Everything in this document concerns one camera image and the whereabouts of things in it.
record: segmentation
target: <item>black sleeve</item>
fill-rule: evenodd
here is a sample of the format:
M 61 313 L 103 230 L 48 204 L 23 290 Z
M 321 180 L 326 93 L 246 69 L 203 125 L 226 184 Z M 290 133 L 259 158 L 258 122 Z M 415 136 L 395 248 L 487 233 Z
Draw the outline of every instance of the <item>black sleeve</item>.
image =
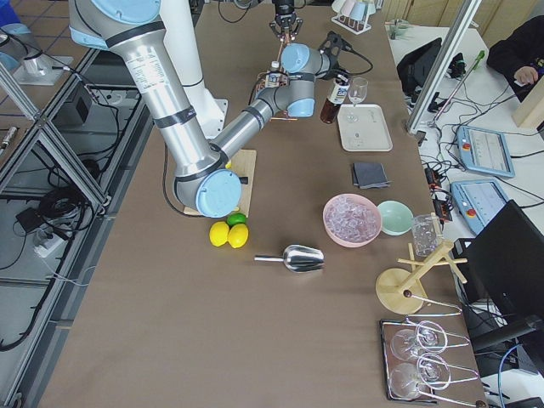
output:
M 522 66 L 528 65 L 534 48 L 544 32 L 544 16 L 539 15 L 517 28 L 506 40 L 501 40 L 490 48 L 487 65 L 500 72 L 507 79 Z

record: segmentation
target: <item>blue and white device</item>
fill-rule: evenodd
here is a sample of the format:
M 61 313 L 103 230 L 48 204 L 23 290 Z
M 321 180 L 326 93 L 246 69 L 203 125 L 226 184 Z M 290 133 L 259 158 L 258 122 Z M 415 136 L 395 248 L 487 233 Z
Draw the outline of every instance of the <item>blue and white device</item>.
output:
M 502 177 L 515 176 L 504 133 L 460 126 L 457 145 L 461 161 L 468 170 Z
M 450 191 L 459 212 L 476 235 L 509 200 L 501 186 L 491 178 L 454 181 L 450 185 Z

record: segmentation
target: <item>metal scoop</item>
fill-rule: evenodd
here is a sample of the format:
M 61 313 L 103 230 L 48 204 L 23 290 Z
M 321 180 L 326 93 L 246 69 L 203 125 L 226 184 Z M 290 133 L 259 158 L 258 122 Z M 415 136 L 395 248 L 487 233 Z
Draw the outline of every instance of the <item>metal scoop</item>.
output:
M 283 262 L 292 272 L 303 273 L 323 269 L 325 256 L 319 249 L 304 245 L 290 245 L 283 252 L 283 257 L 255 255 L 256 261 Z

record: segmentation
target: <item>brown bottle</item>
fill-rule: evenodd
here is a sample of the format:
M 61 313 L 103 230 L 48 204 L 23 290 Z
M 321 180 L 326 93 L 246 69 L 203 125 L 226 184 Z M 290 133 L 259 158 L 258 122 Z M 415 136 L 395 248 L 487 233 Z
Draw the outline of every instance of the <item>brown bottle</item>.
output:
M 349 80 L 345 75 L 338 75 L 331 87 L 331 92 L 325 99 L 320 118 L 324 123 L 333 123 L 337 118 L 340 106 L 346 99 L 349 89 Z

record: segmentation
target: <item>bottle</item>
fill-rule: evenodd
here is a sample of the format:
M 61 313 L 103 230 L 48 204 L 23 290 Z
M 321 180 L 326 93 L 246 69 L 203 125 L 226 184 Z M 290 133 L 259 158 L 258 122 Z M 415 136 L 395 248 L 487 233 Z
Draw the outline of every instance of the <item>bottle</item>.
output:
M 320 118 L 324 123 L 333 123 L 337 118 L 340 106 L 346 99 L 349 89 L 349 79 L 345 74 L 338 74 L 331 87 L 329 96 L 326 97 Z
M 266 88 L 276 88 L 280 86 L 281 71 L 280 63 L 278 61 L 272 61 L 270 64 L 270 71 L 266 75 L 264 86 Z

